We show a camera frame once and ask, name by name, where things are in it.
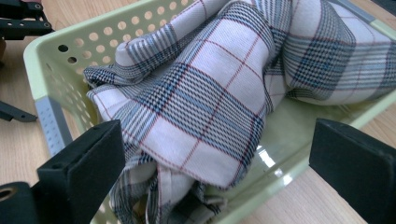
wooden surface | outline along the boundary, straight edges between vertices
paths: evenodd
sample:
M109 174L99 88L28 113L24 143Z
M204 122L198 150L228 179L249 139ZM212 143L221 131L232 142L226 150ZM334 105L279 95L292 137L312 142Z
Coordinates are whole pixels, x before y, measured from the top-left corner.
M134 0L43 0L55 30L85 21ZM396 29L396 19L368 0L352 0ZM36 114L23 65L22 53L32 37L8 41L0 69L0 101ZM396 105L377 116L363 131L396 147ZM48 159L40 124L0 119L0 185L37 181L35 169ZM364 223L364 221L314 171L308 169L242 223Z

plaid cloth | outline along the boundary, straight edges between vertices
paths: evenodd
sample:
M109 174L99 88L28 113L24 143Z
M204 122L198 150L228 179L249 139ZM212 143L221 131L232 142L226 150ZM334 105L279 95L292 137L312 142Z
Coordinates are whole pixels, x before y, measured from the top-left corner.
M84 74L102 118L121 120L117 217L202 223L227 203L205 186L244 178L285 96L336 105L390 92L396 44L327 1L199 0Z

light green basket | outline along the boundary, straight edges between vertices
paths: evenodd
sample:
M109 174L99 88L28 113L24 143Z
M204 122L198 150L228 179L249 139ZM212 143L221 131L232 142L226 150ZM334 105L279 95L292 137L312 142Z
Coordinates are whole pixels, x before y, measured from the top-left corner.
M81 133L98 122L96 111L85 96L88 86L82 71L93 64L114 62L118 44L158 29L192 0L146 0L100 17L39 37L24 52L32 94L51 155L72 141L64 118L68 111ZM356 11L384 34L396 39L395 31L348 1L335 1ZM236 223L283 189L308 166L316 118L338 120L356 128L396 101L396 91L375 103L318 106L285 99L267 119L265 135L247 177L236 188L208 193L222 195L229 205L214 222ZM108 200L96 223L117 223Z

black clamp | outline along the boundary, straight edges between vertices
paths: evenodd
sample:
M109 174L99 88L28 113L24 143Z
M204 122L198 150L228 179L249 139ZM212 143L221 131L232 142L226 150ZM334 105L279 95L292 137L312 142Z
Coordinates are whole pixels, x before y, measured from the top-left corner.
M39 167L33 187L0 186L0 223L90 223L124 166L120 121L96 125Z

basket hole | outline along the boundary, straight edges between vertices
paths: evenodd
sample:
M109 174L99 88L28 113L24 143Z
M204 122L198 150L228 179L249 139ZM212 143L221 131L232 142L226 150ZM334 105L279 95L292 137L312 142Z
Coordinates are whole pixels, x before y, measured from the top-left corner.
M164 26L165 24L166 24L166 20L161 20L161 21L160 21L160 25L161 25L161 26Z
M75 98L76 101L78 101L78 96L73 92L73 97Z
M76 38L75 44L77 47L82 47L84 45L84 40L82 40L81 38Z
M164 7L158 7L158 8L157 8L157 13L158 13L159 15L162 15L164 12L165 12L165 8L164 8Z
M125 30L126 22L125 21L120 21L118 27L119 27L120 30Z
M111 27L106 27L104 30L103 30L103 33L105 34L105 35L112 35L113 34L113 29L111 28Z
M66 96L66 101L69 102L70 104L73 104L72 98L70 96Z
M143 34L143 30L142 29L137 29L135 34L136 34L136 36L141 36Z
M145 18L146 18L146 20L150 20L150 19L152 18L152 12L147 11L147 12L145 13Z
M169 9L171 10L175 10L177 7L177 3L176 2L171 2L171 4L169 4Z
M74 90L74 86L70 83L67 83L67 86L69 86L69 88L73 91Z
M108 56L105 56L105 57L103 57L102 62L103 63L110 63L111 62L111 58L108 57Z
M155 25L154 24L150 24L149 26L148 26L148 31L149 32L153 32L155 30Z
M69 47L67 47L66 45L60 45L60 46L58 47L58 50L59 50L60 52L67 52L67 51L69 50Z
M111 47L115 48L118 45L119 45L119 41L118 40L116 40L116 39L110 40L110 46Z
M80 105L77 105L77 109L82 112L82 108Z
M139 18L138 17L132 17L131 22L133 25L137 25L139 23Z
M103 213L103 214L106 212L106 208L105 208L105 205L104 205L104 204L101 204L101 205L100 205L99 211L100 211L101 213Z
M97 33L90 33L89 38L91 41L96 41L99 39L99 35Z
M46 63L46 66L48 67L48 69L49 69L51 72L53 72L52 67L51 67L48 63Z
M67 59L67 61L68 61L69 63L76 63L76 62L77 62L77 58L75 58L75 57L69 57L69 58Z
M82 57L84 57L85 59L89 59L91 58L92 53L88 50L85 50L84 52L82 52Z
M103 45L98 45L98 46L96 47L96 51L98 51L98 53L103 53L103 52L105 52L105 46L103 46Z
M122 37L122 39L123 39L123 41L129 41L129 40L131 40L132 38L131 38L130 35L124 35L124 36Z
M84 71L84 68L82 68L82 67L76 69L76 73L79 74L79 75L82 75L83 71Z

